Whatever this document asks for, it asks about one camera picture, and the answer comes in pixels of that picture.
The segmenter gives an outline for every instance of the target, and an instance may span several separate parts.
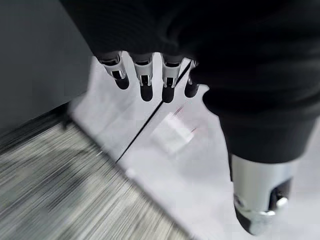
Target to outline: gray carpet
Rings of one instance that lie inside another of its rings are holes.
[[[0,154],[0,240],[185,240],[74,126]]]

